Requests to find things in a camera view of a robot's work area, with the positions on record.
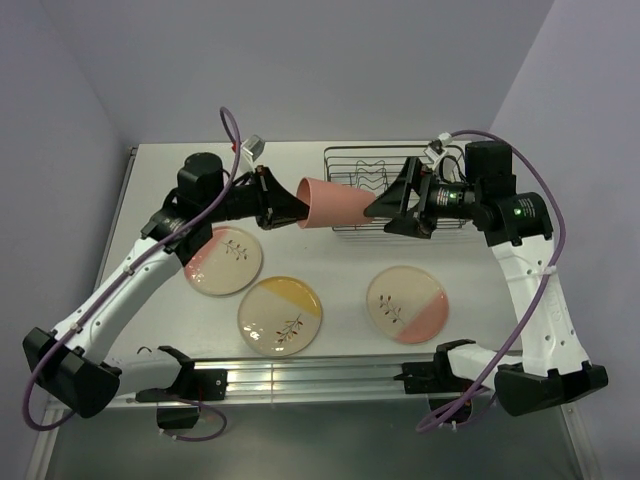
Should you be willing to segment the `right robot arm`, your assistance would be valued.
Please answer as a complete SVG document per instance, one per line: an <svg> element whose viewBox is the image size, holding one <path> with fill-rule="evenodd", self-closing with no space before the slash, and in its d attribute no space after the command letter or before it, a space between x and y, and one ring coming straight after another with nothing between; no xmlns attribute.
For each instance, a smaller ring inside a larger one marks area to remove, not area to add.
<svg viewBox="0 0 640 480"><path fill-rule="evenodd" d="M441 178L445 141L405 160L396 179L367 206L390 234L428 239L442 219L471 223L484 235L511 296L517 325L492 351L469 339L437 346L431 361L406 363L399 380L407 393L460 392L453 403L428 415L420 427L440 425L483 390L504 410L521 416L571 403L605 388L605 367L593 363L568 312L557 263L566 227L548 190L517 190L513 160L519 153L499 140L466 144L459 182Z"/></svg>

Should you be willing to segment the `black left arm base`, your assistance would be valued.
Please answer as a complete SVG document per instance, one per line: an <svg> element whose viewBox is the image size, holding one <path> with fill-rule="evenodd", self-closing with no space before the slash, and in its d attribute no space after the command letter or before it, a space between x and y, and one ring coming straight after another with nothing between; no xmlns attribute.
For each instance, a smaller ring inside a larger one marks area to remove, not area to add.
<svg viewBox="0 0 640 480"><path fill-rule="evenodd" d="M163 402L170 400L221 401L228 385L226 369L194 369L181 373L166 389L148 389L135 395L137 402Z"/></svg>

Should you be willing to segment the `pink cup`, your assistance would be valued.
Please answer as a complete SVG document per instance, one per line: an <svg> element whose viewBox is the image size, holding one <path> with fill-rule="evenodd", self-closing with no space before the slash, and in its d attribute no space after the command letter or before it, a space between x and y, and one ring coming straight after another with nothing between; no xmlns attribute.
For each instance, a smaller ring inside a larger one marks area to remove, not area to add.
<svg viewBox="0 0 640 480"><path fill-rule="evenodd" d="M301 229L365 225L373 221L364 210L376 199L369 191L340 183L303 178L296 197L308 207L307 218L297 222Z"/></svg>

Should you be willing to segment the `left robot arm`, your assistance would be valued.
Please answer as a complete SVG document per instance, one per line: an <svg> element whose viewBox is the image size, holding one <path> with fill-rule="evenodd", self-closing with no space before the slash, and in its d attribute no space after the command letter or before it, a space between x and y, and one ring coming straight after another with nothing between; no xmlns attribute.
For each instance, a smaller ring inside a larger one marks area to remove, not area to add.
<svg viewBox="0 0 640 480"><path fill-rule="evenodd" d="M129 321L211 239L217 222L254 218L264 230L307 218L308 206L259 166L242 185L223 172L219 156L186 158L177 185L143 227L122 264L83 305L54 328L23 340L32 376L73 413L91 418L117 396L151 391L183 399L195 390L195 361L163 346L117 361L107 355Z"/></svg>

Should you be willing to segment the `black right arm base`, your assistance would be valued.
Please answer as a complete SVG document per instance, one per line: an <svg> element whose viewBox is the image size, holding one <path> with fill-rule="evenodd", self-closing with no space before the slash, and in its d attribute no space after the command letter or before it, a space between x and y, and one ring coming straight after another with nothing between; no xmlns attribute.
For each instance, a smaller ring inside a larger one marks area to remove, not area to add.
<svg viewBox="0 0 640 480"><path fill-rule="evenodd" d="M406 395L450 392L451 388L436 375L432 362L405 362L401 371L393 377L401 382Z"/></svg>

